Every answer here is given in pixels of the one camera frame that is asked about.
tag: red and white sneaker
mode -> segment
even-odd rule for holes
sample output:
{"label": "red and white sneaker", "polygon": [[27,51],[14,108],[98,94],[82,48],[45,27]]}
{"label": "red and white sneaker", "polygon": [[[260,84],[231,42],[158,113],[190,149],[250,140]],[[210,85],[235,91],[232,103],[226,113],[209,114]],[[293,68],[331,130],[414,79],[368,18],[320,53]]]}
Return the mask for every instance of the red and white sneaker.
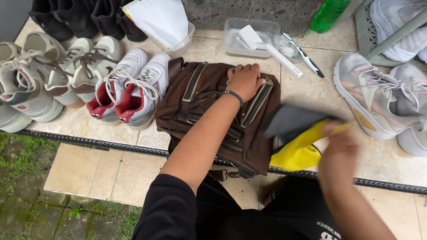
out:
{"label": "red and white sneaker", "polygon": [[167,53],[153,56],[136,79],[125,83],[125,93],[114,109],[120,121],[140,131],[152,122],[169,85],[167,67],[172,57]]}
{"label": "red and white sneaker", "polygon": [[110,126],[119,124],[114,107],[122,101],[125,82],[135,80],[147,62],[144,50],[130,50],[117,67],[95,85],[95,97],[86,104],[91,116]]}

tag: black shoe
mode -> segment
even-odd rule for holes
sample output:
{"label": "black shoe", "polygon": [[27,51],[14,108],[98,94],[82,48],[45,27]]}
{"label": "black shoe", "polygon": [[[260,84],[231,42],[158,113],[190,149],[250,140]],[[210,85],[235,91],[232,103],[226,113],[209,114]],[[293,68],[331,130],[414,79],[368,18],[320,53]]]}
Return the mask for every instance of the black shoe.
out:
{"label": "black shoe", "polygon": [[28,15],[45,33],[62,42],[72,38],[74,34],[53,16],[52,12],[55,10],[58,10],[58,0],[33,0]]}
{"label": "black shoe", "polygon": [[125,37],[125,31],[117,25],[119,0],[97,0],[91,17],[103,36],[111,36],[118,40]]}
{"label": "black shoe", "polygon": [[91,19],[94,6],[87,0],[57,0],[58,10],[53,12],[57,20],[65,23],[77,38],[93,38],[99,32]]}
{"label": "black shoe", "polygon": [[[122,0],[121,7],[124,7],[128,4],[130,0]],[[141,31],[135,23],[129,19],[128,16],[125,15],[122,9],[119,9],[117,12],[117,24],[120,25],[123,30],[125,30],[126,36],[129,41],[132,42],[142,42],[147,39],[147,35]]]}

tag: black sleeve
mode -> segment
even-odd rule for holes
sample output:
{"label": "black sleeve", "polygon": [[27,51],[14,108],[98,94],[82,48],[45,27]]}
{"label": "black sleeve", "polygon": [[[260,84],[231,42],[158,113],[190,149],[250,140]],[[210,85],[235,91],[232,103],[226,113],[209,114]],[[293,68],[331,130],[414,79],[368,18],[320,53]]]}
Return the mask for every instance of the black sleeve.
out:
{"label": "black sleeve", "polygon": [[145,197],[132,240],[196,239],[196,196],[190,186],[159,174]]}

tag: white brush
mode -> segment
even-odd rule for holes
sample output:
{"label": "white brush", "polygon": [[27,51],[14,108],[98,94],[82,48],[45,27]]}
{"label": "white brush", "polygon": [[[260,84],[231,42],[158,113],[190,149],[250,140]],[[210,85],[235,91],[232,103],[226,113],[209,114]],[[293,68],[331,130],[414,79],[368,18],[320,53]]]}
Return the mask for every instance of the white brush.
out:
{"label": "white brush", "polygon": [[274,48],[273,45],[263,42],[250,25],[240,29],[239,35],[242,37],[242,44],[246,44],[249,49],[255,50],[259,48],[267,50],[295,77],[301,77],[302,72],[288,59],[286,59],[285,56],[283,56],[276,48]]}

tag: beaded bracelet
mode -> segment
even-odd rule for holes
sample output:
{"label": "beaded bracelet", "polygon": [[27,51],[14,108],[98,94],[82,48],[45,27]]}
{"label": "beaded bracelet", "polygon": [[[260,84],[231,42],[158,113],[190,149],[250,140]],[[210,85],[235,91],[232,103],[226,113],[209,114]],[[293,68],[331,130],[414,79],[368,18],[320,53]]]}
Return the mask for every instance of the beaded bracelet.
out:
{"label": "beaded bracelet", "polygon": [[231,94],[231,95],[235,96],[240,101],[240,108],[243,107],[243,100],[237,93],[235,93],[233,91],[225,90],[221,93],[221,95],[223,95],[223,94]]}

